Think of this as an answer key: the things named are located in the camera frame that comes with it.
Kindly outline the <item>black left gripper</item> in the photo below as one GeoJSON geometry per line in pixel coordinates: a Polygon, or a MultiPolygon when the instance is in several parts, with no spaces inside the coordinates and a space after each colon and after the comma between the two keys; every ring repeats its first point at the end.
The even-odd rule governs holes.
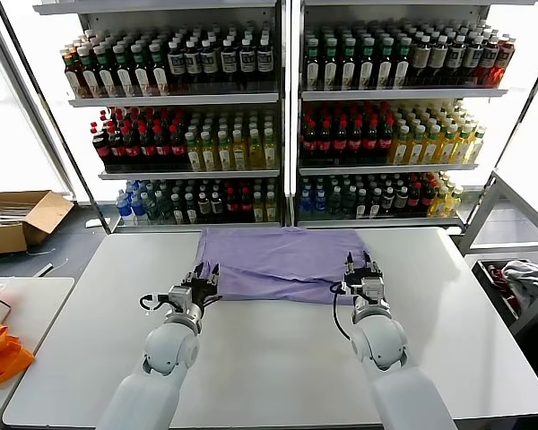
{"type": "Polygon", "coordinates": [[[191,286],[192,303],[200,309],[205,309],[210,303],[219,299],[218,282],[220,265],[217,263],[211,272],[209,280],[200,280],[203,265],[199,263],[182,281],[184,286],[191,286]]]}

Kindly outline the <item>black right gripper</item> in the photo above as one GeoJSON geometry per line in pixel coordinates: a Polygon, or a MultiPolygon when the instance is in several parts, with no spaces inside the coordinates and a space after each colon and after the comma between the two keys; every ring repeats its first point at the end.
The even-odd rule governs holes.
{"type": "Polygon", "coordinates": [[[346,258],[346,272],[343,274],[343,284],[352,295],[378,296],[381,294],[381,270],[366,251],[363,252],[364,271],[353,270],[351,252],[346,258]]]}

